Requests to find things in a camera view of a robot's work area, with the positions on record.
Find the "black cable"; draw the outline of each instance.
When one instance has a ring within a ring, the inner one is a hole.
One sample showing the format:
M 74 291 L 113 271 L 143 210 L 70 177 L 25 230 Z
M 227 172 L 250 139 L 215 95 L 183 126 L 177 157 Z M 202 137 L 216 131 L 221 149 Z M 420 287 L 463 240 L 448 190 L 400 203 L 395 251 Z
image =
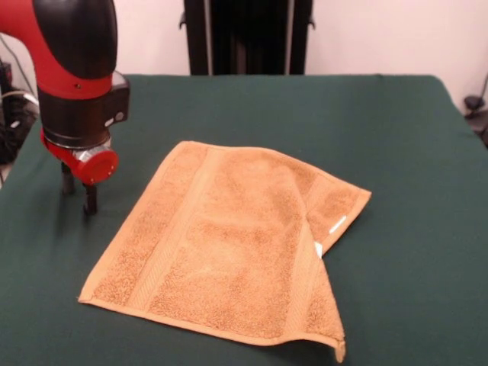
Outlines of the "black cable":
M 488 87 L 488 74 L 486 74 L 485 83 L 483 85 L 483 89 L 481 90 L 481 94 L 480 94 L 480 100 L 478 101 L 478 105 L 476 106 L 475 109 L 481 108 L 481 104 L 483 103 L 483 96 L 486 93 L 486 87 Z
M 7 42 L 5 42 L 5 39 L 3 38 L 3 35 L 0 34 L 0 42 L 4 45 L 4 47 L 7 49 L 7 51 L 14 57 L 15 63 L 17 63 L 17 66 L 19 70 L 21 71 L 22 77 L 24 78 L 25 82 L 27 83 L 27 86 L 29 87 L 30 93 L 34 95 L 34 89 L 32 88 L 32 85 L 29 83 L 29 79 L 25 75 L 24 69 L 22 69 L 21 62 L 18 60 L 17 55 L 12 51 L 12 49 L 8 46 Z

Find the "towel label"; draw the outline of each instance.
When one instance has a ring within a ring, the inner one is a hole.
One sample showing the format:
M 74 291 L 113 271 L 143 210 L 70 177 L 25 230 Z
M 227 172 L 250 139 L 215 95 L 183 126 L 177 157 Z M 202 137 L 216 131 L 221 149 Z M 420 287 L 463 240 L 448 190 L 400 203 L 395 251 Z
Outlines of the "towel label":
M 319 258 L 322 258 L 322 244 L 315 242 L 315 250 L 317 251 Z

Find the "dark green cloth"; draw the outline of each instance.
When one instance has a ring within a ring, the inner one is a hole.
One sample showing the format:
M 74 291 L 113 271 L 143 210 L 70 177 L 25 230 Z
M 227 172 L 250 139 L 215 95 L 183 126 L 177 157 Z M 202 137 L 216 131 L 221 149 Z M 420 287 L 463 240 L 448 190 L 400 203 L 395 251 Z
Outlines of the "dark green cloth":
M 373 191 L 326 254 L 345 365 L 485 365 L 488 155 L 432 77 L 132 76 L 116 175 L 84 220 L 39 124 L 0 191 L 1 365 L 335 364 L 312 342 L 242 345 L 77 303 L 181 140 L 265 146 Z

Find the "white tag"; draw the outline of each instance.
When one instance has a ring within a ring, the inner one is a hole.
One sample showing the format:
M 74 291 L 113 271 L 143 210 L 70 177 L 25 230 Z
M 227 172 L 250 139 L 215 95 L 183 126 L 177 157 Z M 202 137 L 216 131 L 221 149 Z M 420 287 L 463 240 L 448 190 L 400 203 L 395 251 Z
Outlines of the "white tag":
M 322 244 L 315 242 L 315 250 L 317 251 L 319 258 L 322 258 Z
M 329 234 L 334 233 L 339 228 L 339 226 L 341 226 L 344 223 L 344 221 L 345 221 L 346 218 L 347 218 L 347 216 L 343 216 L 342 219 L 339 220 L 337 222 L 337 224 L 332 227 L 331 230 L 329 230 Z

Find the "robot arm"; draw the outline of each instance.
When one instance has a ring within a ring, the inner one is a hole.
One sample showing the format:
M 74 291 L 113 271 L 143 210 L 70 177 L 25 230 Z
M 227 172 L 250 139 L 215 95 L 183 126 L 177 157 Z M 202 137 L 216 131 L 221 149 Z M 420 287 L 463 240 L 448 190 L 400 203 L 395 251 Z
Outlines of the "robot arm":
M 113 0 L 0 0 L 0 32 L 32 57 L 41 138 L 63 171 L 89 186 L 110 177 L 118 158 L 108 128 L 127 119 L 130 97 L 115 72 Z

